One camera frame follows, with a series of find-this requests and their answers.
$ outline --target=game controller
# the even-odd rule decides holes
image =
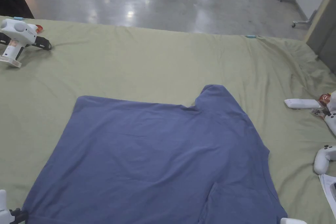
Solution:
[[[336,111],[328,112],[324,117],[324,121],[336,136]]]
[[[325,145],[316,154],[314,171],[319,175],[325,174],[330,160],[336,160],[336,147]]]

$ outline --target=blue t-shirt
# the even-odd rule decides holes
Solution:
[[[268,149],[220,85],[195,106],[79,97],[28,224],[279,223]]]

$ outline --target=gray concrete floor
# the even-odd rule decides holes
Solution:
[[[26,0],[38,19],[303,39],[296,4],[277,0]]]

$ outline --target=white controller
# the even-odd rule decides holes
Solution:
[[[328,115],[326,115],[324,117],[324,121],[336,136],[336,111],[332,111]]]
[[[286,99],[284,103],[290,109],[320,109],[322,106],[313,99]]]
[[[336,147],[325,145],[316,154],[314,171],[319,175],[325,174],[330,160],[336,160]]]

